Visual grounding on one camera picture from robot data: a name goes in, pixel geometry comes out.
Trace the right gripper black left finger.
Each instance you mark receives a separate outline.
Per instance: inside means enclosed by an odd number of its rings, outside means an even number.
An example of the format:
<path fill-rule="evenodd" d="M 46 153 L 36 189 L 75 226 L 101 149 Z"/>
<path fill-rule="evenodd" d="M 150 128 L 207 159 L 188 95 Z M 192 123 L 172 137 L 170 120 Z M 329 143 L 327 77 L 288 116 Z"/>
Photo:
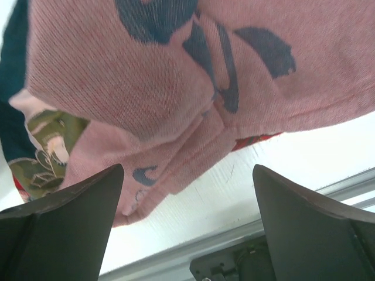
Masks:
<path fill-rule="evenodd" d="M 1 211 L 1 280 L 98 280 L 123 178 L 113 165 Z"/>

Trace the pink red patterned pillowcase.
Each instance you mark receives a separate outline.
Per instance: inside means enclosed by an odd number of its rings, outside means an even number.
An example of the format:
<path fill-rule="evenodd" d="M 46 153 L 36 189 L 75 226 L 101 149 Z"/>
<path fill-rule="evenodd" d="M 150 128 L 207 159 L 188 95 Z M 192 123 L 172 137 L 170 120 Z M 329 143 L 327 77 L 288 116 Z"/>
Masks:
<path fill-rule="evenodd" d="M 112 165 L 132 224 L 230 152 L 374 111 L 373 1 L 17 1 L 1 143 L 32 199 Z"/>

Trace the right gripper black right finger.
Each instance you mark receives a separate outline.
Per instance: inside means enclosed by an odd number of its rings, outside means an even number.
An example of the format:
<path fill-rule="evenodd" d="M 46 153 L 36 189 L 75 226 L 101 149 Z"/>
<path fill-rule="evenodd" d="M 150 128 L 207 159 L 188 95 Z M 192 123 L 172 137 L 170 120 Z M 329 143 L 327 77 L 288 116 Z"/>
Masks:
<path fill-rule="evenodd" d="M 374 280 L 374 213 L 262 165 L 253 181 L 277 280 Z"/>

